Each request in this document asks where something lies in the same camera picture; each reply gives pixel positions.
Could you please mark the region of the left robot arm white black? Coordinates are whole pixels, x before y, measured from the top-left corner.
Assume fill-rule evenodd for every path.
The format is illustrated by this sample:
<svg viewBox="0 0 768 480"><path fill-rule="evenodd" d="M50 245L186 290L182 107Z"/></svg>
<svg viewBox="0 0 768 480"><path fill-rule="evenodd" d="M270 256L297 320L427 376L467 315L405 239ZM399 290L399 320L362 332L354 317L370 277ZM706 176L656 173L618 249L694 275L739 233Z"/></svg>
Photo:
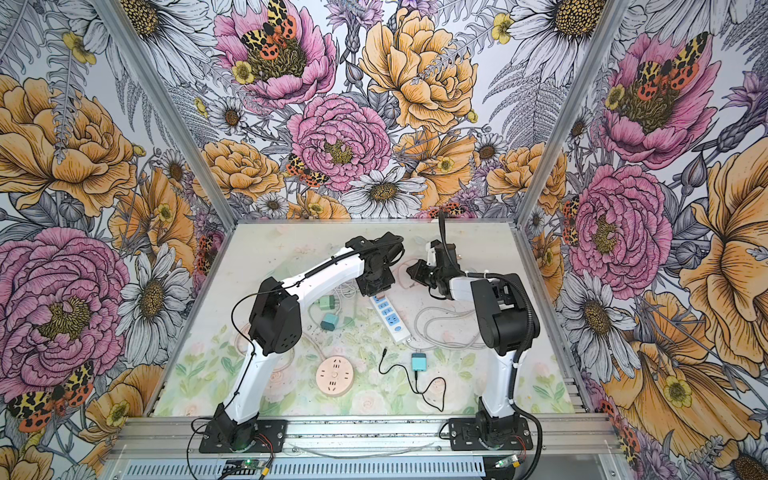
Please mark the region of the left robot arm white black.
<svg viewBox="0 0 768 480"><path fill-rule="evenodd" d="M248 322L249 350L231 393L205 425L199 451L205 454L280 452L277 438L285 421L259 419L262 397L278 360L299 343L302 316L321 297L353 281L359 293L374 297L395 283L392 267L404 253L403 238L391 232L377 239L357 236L318 265L293 277L268 277L254 300Z"/></svg>

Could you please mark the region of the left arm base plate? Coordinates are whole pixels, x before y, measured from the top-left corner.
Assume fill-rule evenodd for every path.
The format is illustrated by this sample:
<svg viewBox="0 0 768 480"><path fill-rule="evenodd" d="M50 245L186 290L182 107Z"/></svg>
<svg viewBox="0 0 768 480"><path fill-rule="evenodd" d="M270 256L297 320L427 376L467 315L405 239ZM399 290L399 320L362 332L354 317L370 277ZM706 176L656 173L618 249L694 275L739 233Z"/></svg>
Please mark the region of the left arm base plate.
<svg viewBox="0 0 768 480"><path fill-rule="evenodd" d="M283 450L286 420L250 420L242 424L227 418L209 422L198 450L203 454L280 453Z"/></svg>

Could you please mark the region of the white blue power strip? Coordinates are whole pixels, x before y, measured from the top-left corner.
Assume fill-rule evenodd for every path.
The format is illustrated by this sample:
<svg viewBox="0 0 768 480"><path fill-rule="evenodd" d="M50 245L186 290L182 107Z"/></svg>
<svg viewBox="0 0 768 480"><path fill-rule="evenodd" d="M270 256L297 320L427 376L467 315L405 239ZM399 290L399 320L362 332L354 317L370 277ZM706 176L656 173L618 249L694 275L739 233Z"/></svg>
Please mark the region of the white blue power strip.
<svg viewBox="0 0 768 480"><path fill-rule="evenodd" d="M410 330L386 296L373 296L370 298L370 302L396 344L403 343L411 338Z"/></svg>

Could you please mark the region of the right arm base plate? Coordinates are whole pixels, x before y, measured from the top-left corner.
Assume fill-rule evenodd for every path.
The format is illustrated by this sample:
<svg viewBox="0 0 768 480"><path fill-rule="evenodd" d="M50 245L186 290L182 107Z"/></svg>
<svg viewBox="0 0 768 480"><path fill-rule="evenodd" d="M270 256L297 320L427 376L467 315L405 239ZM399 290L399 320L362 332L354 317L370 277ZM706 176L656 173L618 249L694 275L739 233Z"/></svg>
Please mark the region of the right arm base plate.
<svg viewBox="0 0 768 480"><path fill-rule="evenodd" d="M447 424L452 451L532 451L528 422L512 416L496 420L451 418Z"/></svg>

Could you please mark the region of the teal charger adapter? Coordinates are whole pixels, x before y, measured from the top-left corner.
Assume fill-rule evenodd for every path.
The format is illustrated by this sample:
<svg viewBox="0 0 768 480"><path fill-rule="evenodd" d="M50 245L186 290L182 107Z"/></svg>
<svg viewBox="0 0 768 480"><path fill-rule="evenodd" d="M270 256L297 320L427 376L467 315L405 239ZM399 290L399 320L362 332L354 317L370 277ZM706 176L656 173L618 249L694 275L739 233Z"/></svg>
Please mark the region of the teal charger adapter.
<svg viewBox="0 0 768 480"><path fill-rule="evenodd" d="M335 331L339 322L339 317L331 312L326 312L320 322L320 328L324 331Z"/></svg>
<svg viewBox="0 0 768 480"><path fill-rule="evenodd" d="M411 369L415 373L425 372L427 370L427 357L423 352L411 354Z"/></svg>

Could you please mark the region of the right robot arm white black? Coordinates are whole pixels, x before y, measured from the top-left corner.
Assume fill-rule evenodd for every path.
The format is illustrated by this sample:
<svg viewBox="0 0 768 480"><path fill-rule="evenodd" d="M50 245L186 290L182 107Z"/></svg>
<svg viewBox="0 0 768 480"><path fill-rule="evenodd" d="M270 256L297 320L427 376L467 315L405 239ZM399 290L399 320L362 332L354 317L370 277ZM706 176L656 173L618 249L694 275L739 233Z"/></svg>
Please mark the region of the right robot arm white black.
<svg viewBox="0 0 768 480"><path fill-rule="evenodd" d="M440 238L427 247L427 258L407 268L416 283L438 298L471 301L480 337L488 348L486 384L473 421L451 420L452 448L530 450L529 416L514 400L518 369L540 334L535 309L520 276L488 271L469 272L458 263L456 246L446 238L446 219L438 215Z"/></svg>

